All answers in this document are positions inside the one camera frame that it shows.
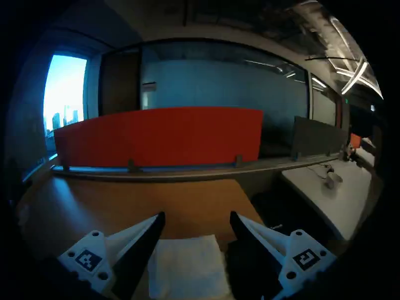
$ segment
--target white cloth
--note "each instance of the white cloth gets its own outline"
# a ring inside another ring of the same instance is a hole
[[[152,299],[220,299],[230,293],[214,235],[160,239],[147,267]]]

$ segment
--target glass wall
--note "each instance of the glass wall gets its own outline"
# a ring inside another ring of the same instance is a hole
[[[260,157],[288,156],[295,116],[308,117],[305,70],[236,44],[143,47],[141,108],[218,106],[263,111]]]

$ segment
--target window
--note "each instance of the window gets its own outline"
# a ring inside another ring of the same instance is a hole
[[[84,119],[86,59],[54,55],[48,69],[43,101],[47,155],[56,153],[54,130]]]
[[[222,42],[161,42],[144,46],[142,53],[142,109],[262,110],[259,157],[290,155],[295,116],[308,117],[303,69],[265,52]]]

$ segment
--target wooden desk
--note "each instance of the wooden desk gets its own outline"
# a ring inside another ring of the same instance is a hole
[[[32,189],[19,208],[28,205],[22,234],[38,259],[60,255],[94,229],[111,235],[160,211],[166,216],[162,239],[215,234],[222,250],[236,239],[231,211],[262,224],[233,179],[130,183],[50,177]]]
[[[324,185],[326,172],[320,165],[301,167],[282,172],[283,177],[299,191],[321,215],[339,238],[350,240],[366,205],[371,174],[355,162],[341,160],[329,163],[343,178],[338,190]]]

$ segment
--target red partition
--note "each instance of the red partition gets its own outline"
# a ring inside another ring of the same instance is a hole
[[[174,107],[116,113],[54,131],[65,166],[187,166],[258,158],[263,112]]]

